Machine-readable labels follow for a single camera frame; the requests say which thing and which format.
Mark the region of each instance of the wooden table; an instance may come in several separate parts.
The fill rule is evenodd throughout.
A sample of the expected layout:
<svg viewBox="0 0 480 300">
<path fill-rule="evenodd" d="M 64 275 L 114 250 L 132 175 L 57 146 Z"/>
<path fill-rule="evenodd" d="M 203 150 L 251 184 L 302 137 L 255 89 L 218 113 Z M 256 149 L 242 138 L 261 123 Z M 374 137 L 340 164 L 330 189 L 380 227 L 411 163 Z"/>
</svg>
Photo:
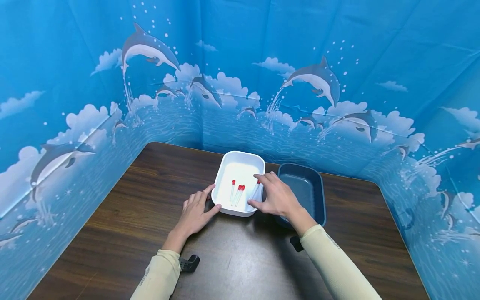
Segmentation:
<svg viewBox="0 0 480 300">
<path fill-rule="evenodd" d="M 215 180 L 222 155 L 151 143 L 145 147 L 29 299 L 129 299 L 180 216 L 182 202 Z M 267 171 L 278 165 L 267 164 Z M 428 299 L 379 188 L 322 174 L 325 230 L 384 299 Z M 271 216 L 218 214 L 182 256 L 172 299 L 331 299 L 305 251 Z"/>
</svg>

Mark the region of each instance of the blue backdrop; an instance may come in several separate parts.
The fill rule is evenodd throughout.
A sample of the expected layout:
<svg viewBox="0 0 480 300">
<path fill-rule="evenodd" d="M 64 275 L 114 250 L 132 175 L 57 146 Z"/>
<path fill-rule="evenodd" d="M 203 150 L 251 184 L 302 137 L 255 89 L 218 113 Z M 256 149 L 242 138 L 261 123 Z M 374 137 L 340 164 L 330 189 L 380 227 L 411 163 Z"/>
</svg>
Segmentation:
<svg viewBox="0 0 480 300">
<path fill-rule="evenodd" d="M 152 141 L 372 180 L 430 297 L 478 299 L 479 15 L 0 0 L 0 299 L 27 297 Z"/>
</svg>

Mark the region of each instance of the black clamp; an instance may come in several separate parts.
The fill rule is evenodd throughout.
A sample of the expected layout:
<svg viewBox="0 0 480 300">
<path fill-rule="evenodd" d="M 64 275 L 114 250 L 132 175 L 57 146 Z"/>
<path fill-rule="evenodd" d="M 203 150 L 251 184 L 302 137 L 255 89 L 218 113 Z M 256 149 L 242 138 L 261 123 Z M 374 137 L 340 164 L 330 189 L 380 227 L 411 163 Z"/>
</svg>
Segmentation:
<svg viewBox="0 0 480 300">
<path fill-rule="evenodd" d="M 297 252 L 303 251 L 303 246 L 301 245 L 300 238 L 298 236 L 291 237 L 290 244 L 292 244 Z"/>
<path fill-rule="evenodd" d="M 200 257 L 197 255 L 192 255 L 188 260 L 184 259 L 183 257 L 179 258 L 180 261 L 180 269 L 182 272 L 193 273 L 198 267 L 200 263 Z"/>
</svg>

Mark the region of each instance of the right hand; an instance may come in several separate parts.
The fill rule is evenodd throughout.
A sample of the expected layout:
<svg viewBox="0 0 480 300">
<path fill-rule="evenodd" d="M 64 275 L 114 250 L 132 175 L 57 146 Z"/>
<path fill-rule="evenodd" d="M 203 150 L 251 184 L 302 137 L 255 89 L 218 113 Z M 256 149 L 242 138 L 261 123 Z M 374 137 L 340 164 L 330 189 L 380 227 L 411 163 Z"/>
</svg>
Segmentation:
<svg viewBox="0 0 480 300">
<path fill-rule="evenodd" d="M 263 175 L 255 174 L 254 177 L 264 185 L 267 199 L 265 202 L 250 199 L 248 201 L 249 205 L 263 213 L 284 216 L 287 219 L 292 213 L 302 209 L 290 187 L 280 180 L 274 172 Z"/>
</svg>

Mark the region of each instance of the beige long sleeve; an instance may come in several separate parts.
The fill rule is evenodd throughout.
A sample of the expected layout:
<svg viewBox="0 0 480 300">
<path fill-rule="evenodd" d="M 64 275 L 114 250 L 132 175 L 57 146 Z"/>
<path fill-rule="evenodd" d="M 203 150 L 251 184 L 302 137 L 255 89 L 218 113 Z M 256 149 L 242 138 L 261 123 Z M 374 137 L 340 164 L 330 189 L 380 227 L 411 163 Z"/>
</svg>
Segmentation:
<svg viewBox="0 0 480 300">
<path fill-rule="evenodd" d="M 130 300 L 168 300 L 180 276 L 180 254 L 158 250 Z"/>
<path fill-rule="evenodd" d="M 321 225 L 307 230 L 300 242 L 335 299 L 381 299 L 353 261 Z"/>
</svg>

